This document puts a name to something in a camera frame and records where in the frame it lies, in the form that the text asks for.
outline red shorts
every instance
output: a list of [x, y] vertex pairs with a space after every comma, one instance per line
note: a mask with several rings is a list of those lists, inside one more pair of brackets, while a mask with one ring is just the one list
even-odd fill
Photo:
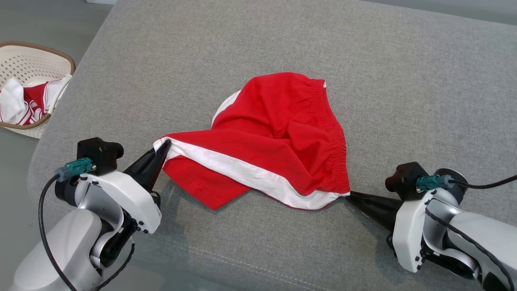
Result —
[[255, 77], [221, 105], [211, 130], [168, 134], [155, 149], [166, 139], [163, 170], [211, 209], [251, 188], [308, 210], [350, 193], [345, 137], [324, 80]]

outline green connector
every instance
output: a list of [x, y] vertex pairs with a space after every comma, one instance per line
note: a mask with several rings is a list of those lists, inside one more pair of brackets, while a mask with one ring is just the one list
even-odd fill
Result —
[[449, 180], [451, 179], [452, 178], [449, 175], [432, 175], [420, 177], [417, 180], [417, 192], [422, 193], [436, 188], [451, 188], [453, 186], [451, 183], [449, 183]]
[[73, 176], [95, 171], [96, 168], [91, 159], [84, 157], [67, 163], [64, 167], [57, 169], [55, 173], [59, 175], [58, 182], [63, 182]]

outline white stripe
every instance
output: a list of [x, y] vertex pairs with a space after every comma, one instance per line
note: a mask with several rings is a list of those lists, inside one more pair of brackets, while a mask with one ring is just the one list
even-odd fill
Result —
[[29, 103], [27, 103], [27, 101], [24, 101], [24, 104], [25, 104], [25, 115], [17, 123], [18, 125], [23, 125], [29, 118], [31, 118], [31, 111], [29, 109]]
[[167, 139], [172, 142], [167, 160], [182, 155], [243, 185], [262, 191], [294, 208], [316, 210], [331, 203], [340, 196], [350, 195], [350, 192], [339, 194], [316, 190], [308, 196], [302, 196], [296, 192], [289, 181], [283, 176], [237, 158], [170, 137], [163, 137], [155, 141], [153, 144], [155, 150], [159, 149]]
[[239, 96], [239, 93], [240, 91], [242, 90], [239, 90], [235, 93], [233, 93], [232, 95], [230, 95], [230, 97], [228, 97], [224, 102], [223, 104], [221, 104], [221, 106], [219, 106], [219, 108], [217, 109], [216, 111], [216, 115], [214, 115], [214, 117], [212, 118], [212, 126], [214, 125], [214, 121], [216, 120], [216, 117], [221, 113], [223, 112], [226, 108], [228, 108], [228, 106], [230, 106], [231, 104], [233, 104], [233, 102], [235, 102], [235, 100], [237, 100], [237, 97]]
[[56, 102], [61, 98], [72, 75], [66, 75], [64, 78], [52, 80], [45, 86], [43, 93], [43, 104], [45, 113], [52, 113]]
[[47, 100], [47, 94], [48, 94], [48, 90], [49, 90], [49, 83], [47, 83], [45, 85], [45, 88], [43, 88], [43, 112], [47, 113], [48, 112], [48, 105], [49, 105], [49, 101]]
[[41, 117], [42, 117], [41, 109], [40, 109], [40, 108], [36, 108], [36, 110], [35, 110], [35, 111], [34, 111], [34, 113], [33, 113], [33, 119], [34, 119], [34, 121], [36, 122], [36, 121], [40, 120], [40, 119], [41, 119]]

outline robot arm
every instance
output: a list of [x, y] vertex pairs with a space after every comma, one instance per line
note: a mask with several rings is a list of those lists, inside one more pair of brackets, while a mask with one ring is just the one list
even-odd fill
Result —
[[[421, 183], [428, 177], [434, 179], [430, 189]], [[429, 260], [462, 278], [477, 280], [484, 290], [513, 291], [517, 228], [459, 209], [467, 190], [463, 184], [468, 185], [455, 171], [439, 169], [429, 176], [413, 162], [399, 165], [386, 179], [388, 190], [401, 200], [356, 192], [347, 199], [391, 231], [386, 241], [404, 269], [417, 272]]]
[[[61, 181], [56, 183], [56, 196], [77, 209], [61, 219], [46, 239], [52, 257], [74, 289], [103, 287], [113, 278], [105, 280], [105, 271], [122, 260], [120, 253], [132, 234], [156, 231], [161, 212], [153, 186], [170, 146], [164, 144], [156, 152], [151, 149], [118, 172], [116, 159], [123, 155], [120, 144], [100, 138], [83, 140], [78, 143], [80, 162], [57, 171]], [[18, 267], [10, 290], [69, 289], [40, 242]]]

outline black cable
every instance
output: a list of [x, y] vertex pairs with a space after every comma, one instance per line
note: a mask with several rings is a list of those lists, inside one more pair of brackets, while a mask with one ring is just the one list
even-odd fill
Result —
[[39, 234], [41, 235], [41, 242], [43, 243], [43, 248], [45, 248], [45, 252], [47, 253], [47, 257], [49, 257], [50, 263], [52, 263], [52, 266], [56, 270], [57, 274], [61, 277], [61, 279], [65, 282], [65, 284], [70, 288], [72, 291], [77, 291], [77, 289], [72, 285], [70, 280], [65, 276], [63, 271], [59, 268], [59, 265], [56, 262], [56, 259], [52, 255], [52, 252], [50, 251], [49, 242], [47, 241], [47, 235], [45, 234], [45, 226], [43, 225], [43, 202], [45, 199], [45, 195], [47, 194], [47, 191], [50, 188], [50, 185], [54, 183], [59, 178], [59, 175], [53, 176], [43, 187], [43, 191], [41, 192], [41, 196], [39, 197], [39, 205], [38, 205], [38, 220], [39, 220]]
[[513, 182], [515, 180], [517, 180], [517, 175], [511, 176], [511, 177], [501, 180], [499, 182], [495, 182], [495, 183], [487, 184], [487, 185], [470, 185], [468, 183], [465, 183], [462, 181], [457, 181], [457, 180], [449, 180], [449, 183], [458, 184], [458, 185], [461, 185], [461, 186], [464, 186], [467, 188], [471, 188], [471, 189], [489, 189], [489, 188], [494, 188], [497, 186], [504, 185], [506, 183]]
[[97, 288], [97, 291], [101, 290], [101, 288], [103, 288], [104, 286], [108, 285], [108, 283], [110, 283], [111, 280], [115, 279], [115, 277], [117, 277], [118, 274], [120, 272], [122, 272], [122, 270], [124, 270], [126, 265], [129, 263], [129, 260], [131, 260], [131, 257], [133, 256], [133, 253], [134, 253], [134, 243], [131, 244], [131, 252], [129, 252], [129, 256], [126, 259], [126, 261], [122, 264], [122, 266], [113, 275], [111, 275], [111, 277], [109, 277], [106, 281], [104, 281], [102, 284], [99, 285], [99, 287]]
[[510, 273], [508, 273], [508, 271], [505, 269], [505, 266], [503, 266], [503, 264], [491, 252], [489, 252], [487, 249], [483, 248], [483, 246], [481, 246], [475, 240], [473, 240], [468, 235], [463, 233], [461, 230], [455, 228], [454, 226], [450, 225], [449, 223], [445, 222], [444, 220], [438, 218], [431, 211], [429, 211], [429, 209], [426, 208], [425, 213], [433, 220], [437, 221], [438, 223], [440, 223], [440, 224], [446, 226], [448, 229], [452, 230], [452, 232], [460, 235], [464, 240], [473, 244], [481, 253], [485, 254], [496, 266], [499, 267], [499, 269], [501, 269], [501, 272], [503, 273], [503, 275], [506, 276], [506, 279], [508, 280], [508, 284], [510, 285], [510, 291], [515, 291], [515, 288], [513, 286], [513, 281], [510, 277]]

